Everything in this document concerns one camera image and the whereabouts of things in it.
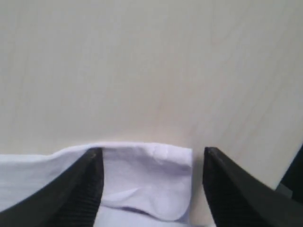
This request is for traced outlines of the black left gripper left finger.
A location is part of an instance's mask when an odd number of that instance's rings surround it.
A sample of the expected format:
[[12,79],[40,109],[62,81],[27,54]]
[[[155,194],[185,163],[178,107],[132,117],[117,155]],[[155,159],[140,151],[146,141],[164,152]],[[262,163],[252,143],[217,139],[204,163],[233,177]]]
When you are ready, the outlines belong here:
[[103,150],[88,149],[48,185],[0,213],[2,227],[92,227],[104,188]]

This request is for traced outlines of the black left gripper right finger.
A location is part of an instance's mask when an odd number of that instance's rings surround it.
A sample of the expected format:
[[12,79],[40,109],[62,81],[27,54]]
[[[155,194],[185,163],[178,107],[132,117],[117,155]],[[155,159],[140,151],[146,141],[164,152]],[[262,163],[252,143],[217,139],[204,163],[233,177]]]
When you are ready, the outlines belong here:
[[204,150],[203,189],[217,227],[301,227],[303,206],[254,178],[215,147]]

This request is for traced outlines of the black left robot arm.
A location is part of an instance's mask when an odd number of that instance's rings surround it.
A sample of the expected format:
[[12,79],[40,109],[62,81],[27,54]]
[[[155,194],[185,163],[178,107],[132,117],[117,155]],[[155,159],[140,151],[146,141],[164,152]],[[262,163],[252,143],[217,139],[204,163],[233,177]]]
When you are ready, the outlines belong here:
[[[213,227],[300,227],[303,158],[272,190],[215,147],[200,172]],[[193,155],[158,143],[104,142],[51,155],[1,155],[3,227],[188,227]]]

